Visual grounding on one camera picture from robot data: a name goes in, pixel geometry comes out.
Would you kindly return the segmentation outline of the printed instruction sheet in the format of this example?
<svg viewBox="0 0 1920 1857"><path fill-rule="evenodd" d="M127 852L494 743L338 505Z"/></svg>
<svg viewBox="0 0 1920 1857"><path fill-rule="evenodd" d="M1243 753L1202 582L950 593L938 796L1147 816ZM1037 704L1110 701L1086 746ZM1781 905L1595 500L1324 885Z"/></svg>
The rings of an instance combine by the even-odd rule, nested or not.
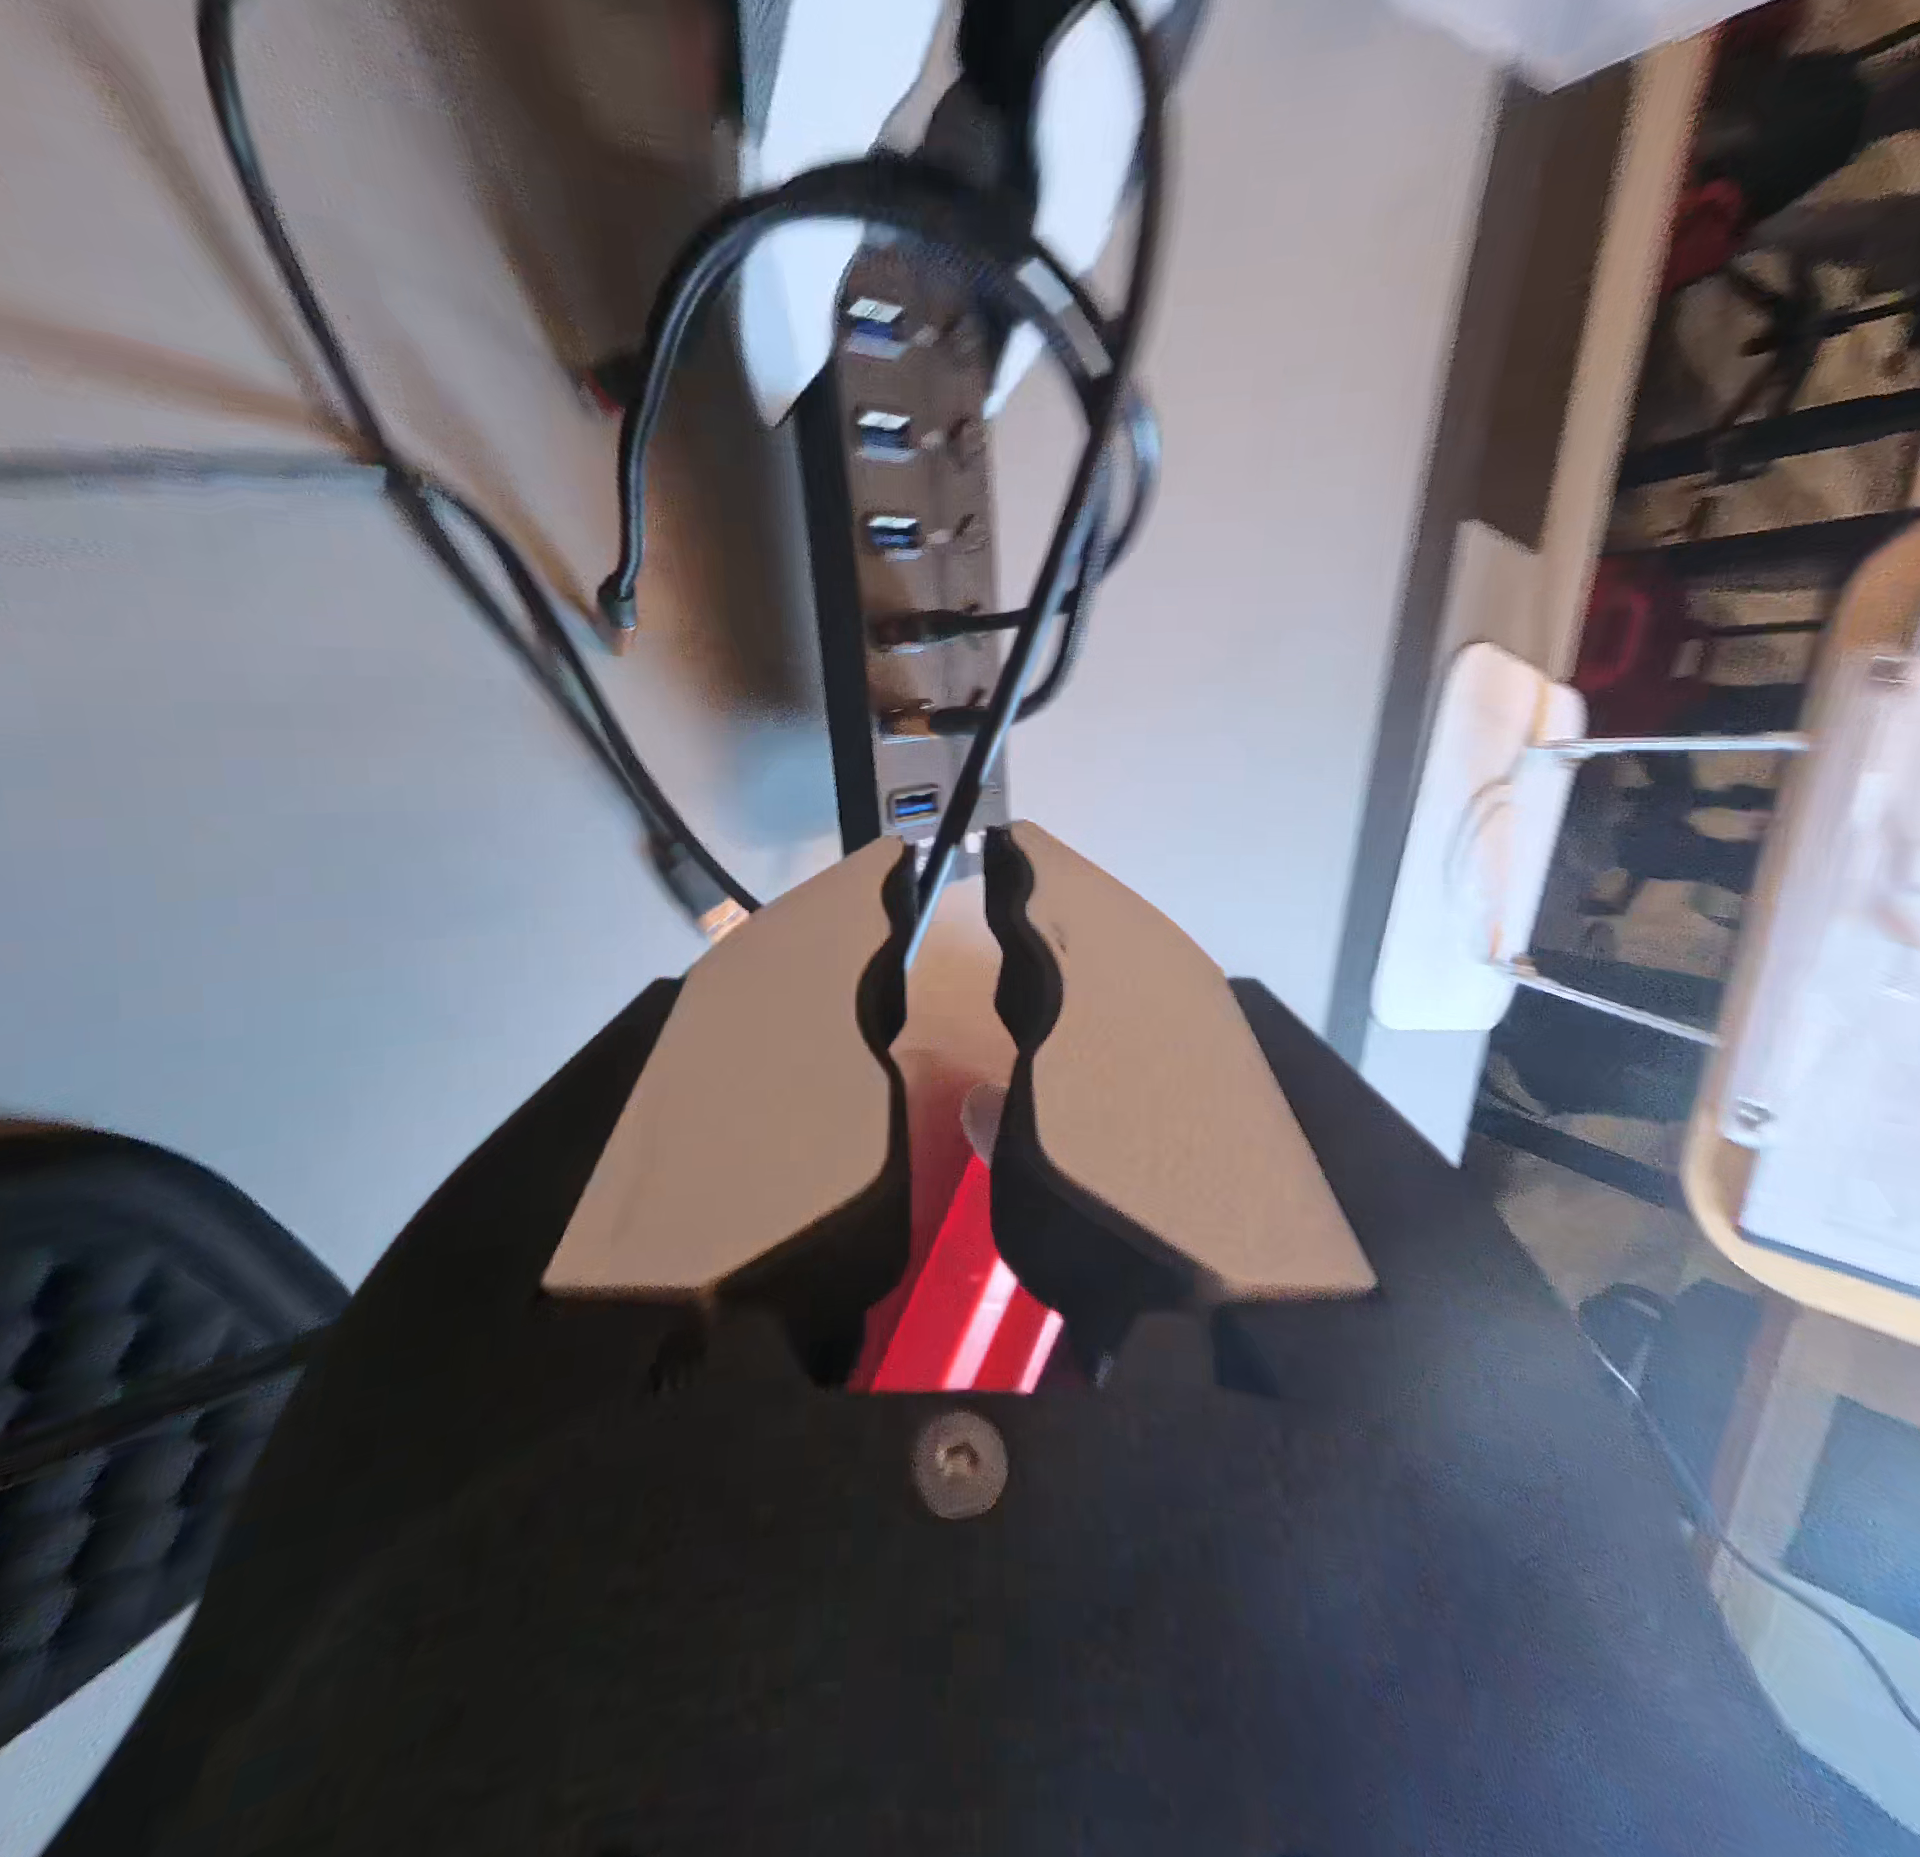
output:
<svg viewBox="0 0 1920 1857"><path fill-rule="evenodd" d="M1915 655L1836 670L1762 949L1733 1093L1757 1116L1741 1229L1912 1289Z"/></svg>

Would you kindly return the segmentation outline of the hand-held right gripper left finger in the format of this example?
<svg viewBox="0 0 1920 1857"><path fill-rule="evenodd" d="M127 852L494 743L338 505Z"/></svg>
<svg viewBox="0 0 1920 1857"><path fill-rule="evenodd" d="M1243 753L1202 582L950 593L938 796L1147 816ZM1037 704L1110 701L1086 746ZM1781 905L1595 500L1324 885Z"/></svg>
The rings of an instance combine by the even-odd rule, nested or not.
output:
<svg viewBox="0 0 1920 1857"><path fill-rule="evenodd" d="M906 1016L916 858L874 840L686 973L540 1293L766 1312L821 1386L856 1369L912 1246Z"/></svg>

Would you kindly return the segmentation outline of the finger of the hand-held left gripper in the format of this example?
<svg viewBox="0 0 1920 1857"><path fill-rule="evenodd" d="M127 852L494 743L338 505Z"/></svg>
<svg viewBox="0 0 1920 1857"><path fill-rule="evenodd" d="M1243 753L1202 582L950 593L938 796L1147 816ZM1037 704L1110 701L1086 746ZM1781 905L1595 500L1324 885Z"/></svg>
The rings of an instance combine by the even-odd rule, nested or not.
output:
<svg viewBox="0 0 1920 1857"><path fill-rule="evenodd" d="M866 158L915 88L946 0L740 0L740 189ZM854 220L766 232L740 272L740 365L766 428L829 362Z"/></svg>
<svg viewBox="0 0 1920 1857"><path fill-rule="evenodd" d="M1116 235L1145 123L1138 53L1110 0L988 5L981 112L991 212L1085 286Z"/></svg>

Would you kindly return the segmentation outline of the red plastic bin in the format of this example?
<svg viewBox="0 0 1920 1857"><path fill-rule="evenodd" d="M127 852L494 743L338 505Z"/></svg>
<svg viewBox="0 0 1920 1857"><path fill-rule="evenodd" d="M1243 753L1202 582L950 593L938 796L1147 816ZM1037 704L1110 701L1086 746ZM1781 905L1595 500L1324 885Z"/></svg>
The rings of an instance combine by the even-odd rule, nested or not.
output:
<svg viewBox="0 0 1920 1857"><path fill-rule="evenodd" d="M1034 1396L1062 1350L1062 1320L1004 1264L991 1231L991 1151L1002 1078L908 1050L908 1262L876 1300L846 1388Z"/></svg>

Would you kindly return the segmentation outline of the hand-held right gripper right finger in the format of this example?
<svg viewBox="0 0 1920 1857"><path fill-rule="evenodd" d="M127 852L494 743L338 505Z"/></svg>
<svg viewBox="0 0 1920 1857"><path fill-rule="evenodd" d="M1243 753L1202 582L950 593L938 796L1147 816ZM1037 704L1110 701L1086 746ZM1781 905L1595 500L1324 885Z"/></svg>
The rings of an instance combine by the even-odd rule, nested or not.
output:
<svg viewBox="0 0 1920 1857"><path fill-rule="evenodd" d="M1223 968L1040 826L982 842L1013 1044L991 1238L1081 1373L1105 1385L1145 1318L1372 1299L1379 1274Z"/></svg>

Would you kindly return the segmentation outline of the document stand with wooden board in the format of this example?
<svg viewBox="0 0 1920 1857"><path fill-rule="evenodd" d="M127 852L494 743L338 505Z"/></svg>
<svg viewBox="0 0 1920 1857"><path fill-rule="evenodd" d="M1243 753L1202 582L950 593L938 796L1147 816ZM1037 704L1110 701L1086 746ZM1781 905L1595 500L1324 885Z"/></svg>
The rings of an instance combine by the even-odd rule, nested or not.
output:
<svg viewBox="0 0 1920 1857"><path fill-rule="evenodd" d="M1847 659L1873 652L1910 652L1917 670L1915 597L1910 524L1840 593L1803 725L1739 739L1593 737L1588 706L1569 683L1496 644L1467 647L1439 696L1372 979L1374 1021L1400 1032L1488 1032L1524 989L1704 1050L1708 1069L1676 1174L1701 1233L1764 1289L1909 1347L1917 1343L1917 1281L1912 1289L1866 1281L1741 1229L1757 1116L1733 1105L1733 1093L1798 785L1832 680ZM1715 1028L1591 996L1541 975L1528 955L1575 769L1601 756L1687 753L1786 762Z"/></svg>

